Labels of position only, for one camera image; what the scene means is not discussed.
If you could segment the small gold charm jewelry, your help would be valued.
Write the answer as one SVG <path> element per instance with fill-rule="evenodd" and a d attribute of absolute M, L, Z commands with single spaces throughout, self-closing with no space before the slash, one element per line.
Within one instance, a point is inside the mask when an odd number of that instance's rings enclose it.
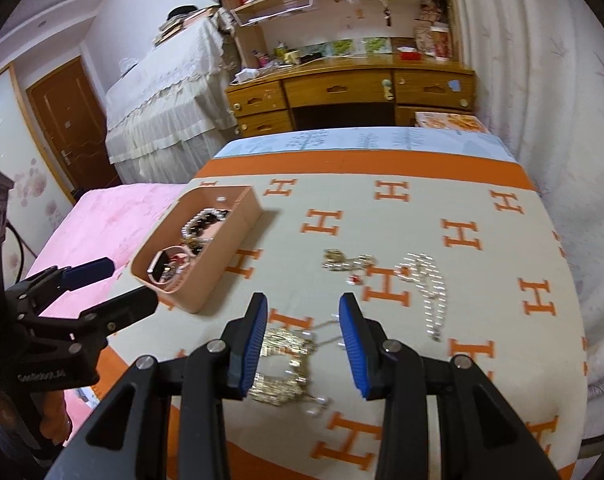
<path fill-rule="evenodd" d="M 364 284 L 364 277 L 375 263 L 377 259 L 372 255 L 360 254 L 347 257 L 340 249 L 332 248 L 323 252 L 321 267 L 329 272 L 344 272 L 347 274 L 347 284 L 359 286 Z"/>

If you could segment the floral sliding wardrobe door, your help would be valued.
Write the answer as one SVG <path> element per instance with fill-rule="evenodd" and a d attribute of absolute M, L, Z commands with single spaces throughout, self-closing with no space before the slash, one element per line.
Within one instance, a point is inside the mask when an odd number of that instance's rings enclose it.
<path fill-rule="evenodd" d="M 3 244 L 5 284 L 27 276 L 46 243 L 72 209 L 32 133 L 14 70 L 0 73 L 0 172 L 14 181 Z"/>

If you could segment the pink quilt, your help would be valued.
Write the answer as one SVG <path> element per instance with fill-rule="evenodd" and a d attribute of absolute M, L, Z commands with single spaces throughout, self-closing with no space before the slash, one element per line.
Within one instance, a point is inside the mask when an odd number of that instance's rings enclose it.
<path fill-rule="evenodd" d="M 130 263 L 184 188 L 182 184 L 130 184 L 84 195 L 52 234 L 30 273 L 104 257 L 113 261 L 116 270 L 110 278 L 66 292 L 43 315 L 78 318 L 83 311 L 137 288 Z M 150 353 L 160 360 L 173 359 L 195 348 L 193 322 L 192 316 L 161 302 L 150 318 L 111 336 L 110 346 L 100 355 L 98 384 L 66 392 L 73 426 L 85 422 L 137 356 Z"/>

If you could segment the pink open box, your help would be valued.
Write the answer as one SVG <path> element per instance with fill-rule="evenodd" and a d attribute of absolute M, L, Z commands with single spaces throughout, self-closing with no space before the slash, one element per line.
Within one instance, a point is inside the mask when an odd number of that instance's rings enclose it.
<path fill-rule="evenodd" d="M 262 212 L 249 185 L 191 188 L 139 247 L 131 274 L 170 306 L 197 313 Z"/>

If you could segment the orange H pattern blanket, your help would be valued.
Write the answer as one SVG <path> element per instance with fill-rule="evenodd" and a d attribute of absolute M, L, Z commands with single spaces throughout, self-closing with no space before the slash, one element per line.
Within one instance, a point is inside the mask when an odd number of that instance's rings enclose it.
<path fill-rule="evenodd" d="M 249 185 L 263 209 L 204 308 L 175 307 L 195 319 L 195 348 L 263 292 L 271 327 L 315 336 L 308 389 L 328 402 L 228 403 L 233 478 L 375 474 L 383 406 L 361 399 L 339 346 L 345 292 L 422 356 L 469 356 L 559 475 L 571 477 L 587 343 L 559 234 L 520 166 L 433 153 L 298 152 L 216 159 L 193 185 Z M 321 267 L 332 248 L 377 259 L 364 284 Z"/>

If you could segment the brown wooden door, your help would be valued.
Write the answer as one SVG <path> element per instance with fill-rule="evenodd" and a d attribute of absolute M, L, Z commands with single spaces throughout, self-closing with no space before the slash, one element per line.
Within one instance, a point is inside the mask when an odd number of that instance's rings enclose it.
<path fill-rule="evenodd" d="M 106 150 L 107 119 L 79 56 L 38 79 L 26 95 L 75 192 L 121 183 Z"/>

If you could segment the white lace covered piano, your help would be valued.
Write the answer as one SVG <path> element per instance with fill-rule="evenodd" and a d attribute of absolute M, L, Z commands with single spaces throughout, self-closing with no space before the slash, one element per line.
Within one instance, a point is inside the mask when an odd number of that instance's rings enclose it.
<path fill-rule="evenodd" d="M 106 150 L 122 183 L 186 183 L 232 140 L 234 32 L 225 9 L 206 9 L 108 90 Z"/>

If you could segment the light blue tree bedsheet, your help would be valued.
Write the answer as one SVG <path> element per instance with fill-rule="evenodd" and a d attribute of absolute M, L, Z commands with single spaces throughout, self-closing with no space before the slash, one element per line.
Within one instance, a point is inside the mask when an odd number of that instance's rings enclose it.
<path fill-rule="evenodd" d="M 515 162 L 498 136 L 418 127 L 356 127 L 300 130 L 232 141 L 214 158 L 317 151 L 401 151 L 461 155 Z"/>

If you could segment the orange picture book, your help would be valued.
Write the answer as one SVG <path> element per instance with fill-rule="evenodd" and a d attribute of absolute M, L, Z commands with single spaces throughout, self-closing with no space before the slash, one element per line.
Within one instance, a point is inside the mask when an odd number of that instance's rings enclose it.
<path fill-rule="evenodd" d="M 480 119 L 466 114 L 416 112 L 416 123 L 422 128 L 488 133 L 488 129 L 480 122 Z"/>

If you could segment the wooden desk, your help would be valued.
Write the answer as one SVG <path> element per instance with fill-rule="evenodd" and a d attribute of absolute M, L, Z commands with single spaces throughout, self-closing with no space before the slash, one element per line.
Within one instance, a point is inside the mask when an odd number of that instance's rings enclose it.
<path fill-rule="evenodd" d="M 349 127 L 410 127 L 416 114 L 471 114 L 474 70 L 397 54 L 321 58 L 226 90 L 240 136 Z"/>

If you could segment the wooden bookshelf hutch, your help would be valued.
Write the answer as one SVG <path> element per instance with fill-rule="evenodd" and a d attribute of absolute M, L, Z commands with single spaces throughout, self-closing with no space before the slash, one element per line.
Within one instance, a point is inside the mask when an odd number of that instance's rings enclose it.
<path fill-rule="evenodd" d="M 282 46 L 333 55 L 390 52 L 424 39 L 430 26 L 456 26 L 454 0 L 221 0 L 235 24 L 244 66 L 256 68 Z"/>

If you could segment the white floral curtain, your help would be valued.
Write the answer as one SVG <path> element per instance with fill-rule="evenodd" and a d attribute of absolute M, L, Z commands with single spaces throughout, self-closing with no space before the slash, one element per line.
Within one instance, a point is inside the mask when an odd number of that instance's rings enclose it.
<path fill-rule="evenodd" d="M 604 28 L 585 0 L 458 0 L 478 114 L 508 145 L 558 230 L 604 398 Z"/>

